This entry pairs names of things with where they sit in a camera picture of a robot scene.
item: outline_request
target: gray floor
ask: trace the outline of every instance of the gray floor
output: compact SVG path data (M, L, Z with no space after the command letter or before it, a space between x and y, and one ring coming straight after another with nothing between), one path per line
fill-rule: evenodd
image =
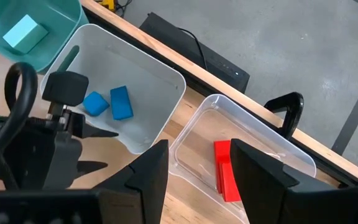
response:
M358 98L358 3L353 0L134 0L126 19L155 12L250 75L246 95L299 91L299 128L333 145ZM344 156L358 165L358 128Z

